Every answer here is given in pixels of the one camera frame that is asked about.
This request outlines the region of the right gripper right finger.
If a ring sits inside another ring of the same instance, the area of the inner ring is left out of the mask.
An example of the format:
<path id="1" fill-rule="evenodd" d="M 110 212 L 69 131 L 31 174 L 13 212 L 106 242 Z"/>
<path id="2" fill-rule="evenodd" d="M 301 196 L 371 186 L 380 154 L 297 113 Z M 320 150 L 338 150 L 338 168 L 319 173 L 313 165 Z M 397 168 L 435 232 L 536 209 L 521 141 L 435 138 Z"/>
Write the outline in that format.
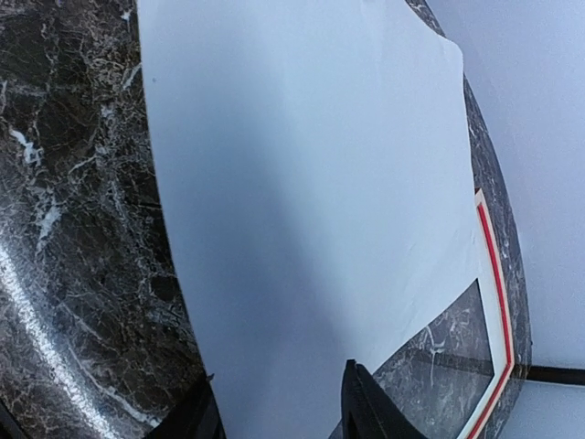
<path id="1" fill-rule="evenodd" d="M 346 362 L 341 410 L 344 438 L 426 438 L 403 415 L 369 371 L 354 359 Z"/>

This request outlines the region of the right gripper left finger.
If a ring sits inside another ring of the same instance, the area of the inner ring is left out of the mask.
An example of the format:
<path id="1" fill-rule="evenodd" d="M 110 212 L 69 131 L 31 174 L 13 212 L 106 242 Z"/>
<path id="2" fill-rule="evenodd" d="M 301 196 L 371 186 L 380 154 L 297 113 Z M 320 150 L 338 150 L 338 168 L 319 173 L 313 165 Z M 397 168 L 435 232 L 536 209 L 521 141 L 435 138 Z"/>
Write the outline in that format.
<path id="1" fill-rule="evenodd" d="M 225 430 L 211 387 L 214 375 L 200 376 L 147 439 L 219 439 Z"/>

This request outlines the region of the clear acrylic sheet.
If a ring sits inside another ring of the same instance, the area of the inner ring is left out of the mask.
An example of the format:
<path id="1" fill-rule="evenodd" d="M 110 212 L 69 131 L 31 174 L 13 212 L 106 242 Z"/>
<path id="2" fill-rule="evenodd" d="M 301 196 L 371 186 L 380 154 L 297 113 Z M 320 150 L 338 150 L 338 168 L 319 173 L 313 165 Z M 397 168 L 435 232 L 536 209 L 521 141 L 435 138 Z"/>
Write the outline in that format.
<path id="1" fill-rule="evenodd" d="M 494 375 L 477 282 L 372 373 L 428 438 L 457 437 Z"/>

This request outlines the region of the landscape photo print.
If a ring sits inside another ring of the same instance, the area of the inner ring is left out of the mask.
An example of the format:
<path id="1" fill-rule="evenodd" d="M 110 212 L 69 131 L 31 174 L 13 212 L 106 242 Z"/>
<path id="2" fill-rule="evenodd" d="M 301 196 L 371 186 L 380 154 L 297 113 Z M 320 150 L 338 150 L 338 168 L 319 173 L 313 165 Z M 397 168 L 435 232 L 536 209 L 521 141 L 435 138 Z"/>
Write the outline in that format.
<path id="1" fill-rule="evenodd" d="M 403 1 L 142 1 L 172 258 L 230 438 L 325 438 L 478 277 L 463 54 Z"/>

